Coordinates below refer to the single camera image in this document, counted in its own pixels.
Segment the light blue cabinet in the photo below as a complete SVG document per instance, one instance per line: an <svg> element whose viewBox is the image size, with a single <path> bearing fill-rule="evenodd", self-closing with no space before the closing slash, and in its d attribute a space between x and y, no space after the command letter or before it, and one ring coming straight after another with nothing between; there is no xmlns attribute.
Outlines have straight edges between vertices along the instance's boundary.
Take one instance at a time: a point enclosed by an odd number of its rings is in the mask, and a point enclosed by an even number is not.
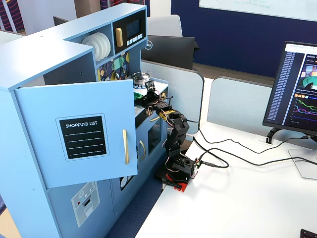
<svg viewBox="0 0 317 238"><path fill-rule="evenodd" d="M84 185L85 183L56 187L48 191L63 238L105 238L114 222L110 180L102 180L97 182L100 203L78 227L71 200Z"/></svg>
<svg viewBox="0 0 317 238"><path fill-rule="evenodd" d="M26 87L15 94L47 188L137 174L132 80Z"/></svg>
<svg viewBox="0 0 317 238"><path fill-rule="evenodd" d="M150 175L156 162L165 154L162 144L167 139L167 124L161 118L157 120L155 118L157 118L157 115L154 113L150 118L146 118L136 131L138 175L132 178L111 179L115 216L121 215L135 193Z"/></svg>
<svg viewBox="0 0 317 238"><path fill-rule="evenodd" d="M22 237L105 237L165 153L166 123L135 126L132 80L99 81L124 52L141 70L147 34L121 52L113 34L138 12L146 22L146 6L123 3L0 46L0 193ZM95 32L111 45L99 62L80 44Z"/></svg>

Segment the shopping list sign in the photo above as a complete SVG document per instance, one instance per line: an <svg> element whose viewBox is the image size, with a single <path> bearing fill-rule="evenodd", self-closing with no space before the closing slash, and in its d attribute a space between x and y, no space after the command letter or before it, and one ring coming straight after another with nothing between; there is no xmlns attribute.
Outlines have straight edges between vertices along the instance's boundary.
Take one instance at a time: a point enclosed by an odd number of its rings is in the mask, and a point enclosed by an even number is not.
<svg viewBox="0 0 317 238"><path fill-rule="evenodd" d="M57 127L67 160L107 155L104 115L59 118Z"/></svg>

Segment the whiteboard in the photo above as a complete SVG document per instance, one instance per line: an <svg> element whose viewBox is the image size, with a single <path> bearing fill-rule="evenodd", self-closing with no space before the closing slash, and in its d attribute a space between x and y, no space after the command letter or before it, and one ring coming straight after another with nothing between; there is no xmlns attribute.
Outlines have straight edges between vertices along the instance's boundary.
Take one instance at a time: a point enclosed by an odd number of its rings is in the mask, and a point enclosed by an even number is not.
<svg viewBox="0 0 317 238"><path fill-rule="evenodd" d="M317 0L200 0L199 7L317 21Z"/></svg>

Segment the monitor base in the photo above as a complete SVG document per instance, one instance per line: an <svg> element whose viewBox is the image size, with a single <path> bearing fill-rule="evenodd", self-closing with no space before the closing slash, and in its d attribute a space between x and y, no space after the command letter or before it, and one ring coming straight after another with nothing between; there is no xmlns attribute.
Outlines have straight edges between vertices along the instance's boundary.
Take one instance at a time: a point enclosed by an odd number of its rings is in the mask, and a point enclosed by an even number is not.
<svg viewBox="0 0 317 238"><path fill-rule="evenodd" d="M289 149L291 157L302 157L317 163L316 150L309 149ZM299 173L304 179L317 179L317 166L307 163L301 159L293 159Z"/></svg>

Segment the dark floor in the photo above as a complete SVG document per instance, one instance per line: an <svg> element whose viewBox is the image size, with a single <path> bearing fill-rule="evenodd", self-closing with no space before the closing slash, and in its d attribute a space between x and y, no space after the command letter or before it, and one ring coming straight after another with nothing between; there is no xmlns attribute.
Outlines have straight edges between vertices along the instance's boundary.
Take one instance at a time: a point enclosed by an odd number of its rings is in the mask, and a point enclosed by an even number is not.
<svg viewBox="0 0 317 238"><path fill-rule="evenodd" d="M134 238L161 194L162 183L151 175L113 225L106 238Z"/></svg>
<svg viewBox="0 0 317 238"><path fill-rule="evenodd" d="M203 77L211 79L216 79L219 77L230 77L268 85L273 85L274 82L274 78L264 77L250 73L243 73L224 68L217 68L203 64L194 63L193 67L196 68L196 70L200 72L203 75Z"/></svg>
<svg viewBox="0 0 317 238"><path fill-rule="evenodd" d="M6 209L5 204L4 204L3 199L0 195L0 215L5 209Z"/></svg>

